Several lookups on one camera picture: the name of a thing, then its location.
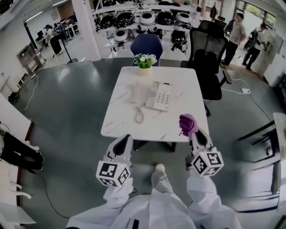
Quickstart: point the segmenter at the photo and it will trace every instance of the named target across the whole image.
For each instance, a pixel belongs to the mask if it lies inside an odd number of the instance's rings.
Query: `monitor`
[[[43,34],[43,31],[38,32],[37,35],[38,35],[38,37],[40,37],[40,38],[43,37],[43,35],[44,35],[44,34]]]

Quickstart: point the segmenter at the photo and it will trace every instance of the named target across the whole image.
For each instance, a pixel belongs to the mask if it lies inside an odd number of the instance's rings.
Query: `person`
[[[133,178],[122,187],[108,187],[106,204],[70,218],[67,229],[241,229],[235,212],[222,205],[212,180],[201,178],[194,169],[188,171],[187,192],[192,198],[189,208],[174,194],[158,164],[151,176],[150,195],[129,199]]]
[[[47,43],[50,43],[52,49],[56,55],[62,54],[62,48],[59,43],[59,38],[57,33],[53,31],[53,27],[51,25],[46,25],[46,40]]]
[[[261,44],[263,44],[264,48],[267,48],[266,43],[263,41],[263,31],[267,29],[266,24],[262,23],[260,25],[260,27],[257,27],[254,29],[254,31],[252,32],[252,34],[254,35],[254,40],[253,40],[253,44],[252,47],[248,50],[248,52],[246,53],[243,63],[242,65],[246,66],[246,69],[251,70],[251,65],[255,62],[255,60],[257,59],[260,50],[261,50]]]
[[[223,65],[228,66],[231,63],[238,46],[246,39],[245,27],[242,24],[243,19],[244,16],[242,13],[236,14],[236,21],[233,23],[233,29],[227,45],[226,55],[222,61]]]
[[[45,29],[46,29],[46,40],[47,43],[49,43],[50,40],[54,37],[53,27],[51,25],[46,25]]]

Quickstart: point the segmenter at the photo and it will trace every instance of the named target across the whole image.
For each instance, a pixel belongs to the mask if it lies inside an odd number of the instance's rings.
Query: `black bag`
[[[249,40],[252,41],[252,46],[255,44],[261,45],[261,42],[258,40],[258,33],[261,31],[262,30],[256,31],[255,29],[250,33]]]

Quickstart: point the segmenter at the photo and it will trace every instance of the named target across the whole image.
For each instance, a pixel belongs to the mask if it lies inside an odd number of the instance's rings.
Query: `marble tabletop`
[[[138,67],[123,67],[114,87],[109,106],[101,128],[101,134],[120,137],[131,134],[135,140],[188,142],[179,135],[179,116],[192,114],[199,127],[206,133],[209,128],[206,119],[202,93],[195,70],[189,68],[152,67],[153,76],[138,76]],[[140,85],[140,103],[147,101],[148,88],[154,81],[173,85],[168,112],[142,108],[144,122],[135,121],[136,105],[132,103],[134,87]]]

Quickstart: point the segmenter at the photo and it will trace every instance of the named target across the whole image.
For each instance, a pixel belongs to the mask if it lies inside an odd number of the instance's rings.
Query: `electrical outlet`
[[[242,88],[241,91],[243,94],[250,94],[250,90],[247,88]]]

